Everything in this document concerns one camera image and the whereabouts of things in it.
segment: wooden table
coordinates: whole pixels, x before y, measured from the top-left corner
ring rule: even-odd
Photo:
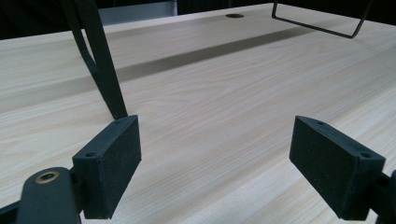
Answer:
[[[396,28],[367,21],[350,40],[273,20],[271,9],[106,27],[143,160],[113,219],[84,223],[344,223],[289,160],[296,115],[385,156],[386,174],[396,168]],[[341,32],[357,24],[278,10]],[[112,118],[70,32],[0,41],[0,71],[5,206],[33,173],[71,168]]]

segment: dark background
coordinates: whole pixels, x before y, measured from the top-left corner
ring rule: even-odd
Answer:
[[[305,7],[358,18],[369,0],[279,0],[279,4]],[[99,8],[165,2],[161,0],[96,0]],[[233,7],[271,3],[272,0],[233,0]],[[228,0],[177,0],[179,15],[227,8]],[[396,25],[396,1],[376,0],[369,21]],[[0,0],[0,39],[43,35],[69,30],[59,0]]]

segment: black block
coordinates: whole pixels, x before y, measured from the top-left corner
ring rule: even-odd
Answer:
[[[87,187],[85,218],[113,216],[140,161],[137,116],[113,121],[73,157],[76,175]]]
[[[319,120],[296,117],[290,160],[345,220],[365,220],[369,184],[382,174],[385,158]]]

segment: light wood tabletop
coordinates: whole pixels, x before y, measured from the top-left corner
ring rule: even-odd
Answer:
[[[383,155],[390,175],[396,27],[367,21],[346,39],[271,9],[105,28],[142,161],[112,220],[83,223],[345,223],[289,160],[296,115]],[[278,16],[346,33],[358,23],[286,6]],[[0,41],[0,206],[35,172],[71,168],[111,121],[70,32]]]

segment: black metal stand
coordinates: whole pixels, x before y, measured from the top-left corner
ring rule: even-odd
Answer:
[[[274,18],[276,20],[279,20],[279,21],[286,21],[286,22],[293,23],[293,24],[296,24],[296,25],[300,25],[300,26],[303,26],[303,27],[307,27],[307,28],[310,28],[310,29],[318,30],[318,31],[325,32],[325,33],[328,33],[328,34],[339,35],[339,36],[342,36],[342,37],[345,37],[345,38],[352,39],[358,34],[359,30],[361,29],[361,26],[363,25],[364,21],[366,20],[367,15],[370,12],[370,9],[371,9],[371,7],[373,5],[373,2],[374,2],[374,0],[370,0],[369,4],[367,5],[367,8],[363,12],[363,15],[361,15],[361,21],[359,22],[358,26],[356,27],[356,29],[355,29],[355,31],[353,32],[352,35],[345,35],[345,34],[342,34],[342,33],[335,32],[335,31],[323,29],[323,28],[320,28],[320,27],[317,27],[317,26],[313,26],[313,25],[309,25],[309,24],[305,24],[305,23],[301,23],[301,22],[297,22],[297,21],[291,21],[291,20],[280,18],[280,17],[278,17],[276,15],[276,8],[277,8],[278,0],[274,0],[272,18]]]
[[[385,158],[332,126],[296,117],[290,160],[335,214],[365,220],[373,209],[377,223],[396,223],[396,171],[382,169]]]
[[[29,177],[21,200],[0,209],[2,224],[78,224],[111,218],[141,161],[137,116],[117,119],[73,157]]]
[[[128,116],[95,1],[62,0],[62,4],[81,56],[113,118]],[[85,29],[94,60],[88,51],[81,28]]]

